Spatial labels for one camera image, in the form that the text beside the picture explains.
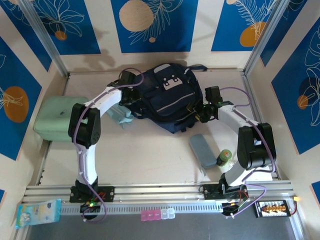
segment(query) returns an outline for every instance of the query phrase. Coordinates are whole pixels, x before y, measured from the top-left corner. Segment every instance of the light blue cloth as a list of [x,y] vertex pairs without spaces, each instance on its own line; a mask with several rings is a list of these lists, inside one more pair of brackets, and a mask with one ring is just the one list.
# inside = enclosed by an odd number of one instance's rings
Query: light blue cloth
[[106,113],[123,129],[126,128],[126,124],[132,124],[132,120],[135,118],[131,111],[125,106],[120,106],[116,103]]

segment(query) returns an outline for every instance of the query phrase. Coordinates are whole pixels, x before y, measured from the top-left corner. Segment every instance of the white floor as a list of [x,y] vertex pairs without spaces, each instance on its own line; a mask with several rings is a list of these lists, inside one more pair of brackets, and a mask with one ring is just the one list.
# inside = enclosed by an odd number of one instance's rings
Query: white floor
[[[240,72],[215,70],[196,72],[204,89],[218,85],[244,88]],[[118,73],[75,74],[70,76],[66,96],[94,98],[118,78]],[[245,104],[247,97],[240,91],[225,90],[225,101]],[[252,118],[250,107],[241,111]],[[206,124],[197,122],[187,132],[171,134],[148,119],[134,119],[132,125],[122,129],[109,116],[101,119],[101,137],[96,147],[96,171],[100,184],[183,184],[217,182],[231,165],[215,166],[204,176],[190,146],[189,139],[203,134],[218,156],[229,149],[236,157],[237,134],[224,123],[215,120]],[[73,185],[78,175],[77,154],[72,143],[53,142],[48,153],[42,185]],[[267,173],[256,173],[250,180],[272,180]]]

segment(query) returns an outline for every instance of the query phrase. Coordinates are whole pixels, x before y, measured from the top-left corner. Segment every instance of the green pillow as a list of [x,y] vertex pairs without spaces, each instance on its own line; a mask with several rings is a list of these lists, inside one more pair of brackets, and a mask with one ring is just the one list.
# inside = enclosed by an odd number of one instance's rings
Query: green pillow
[[44,140],[71,142],[68,135],[72,108],[88,102],[86,97],[51,96],[42,104],[33,129]]

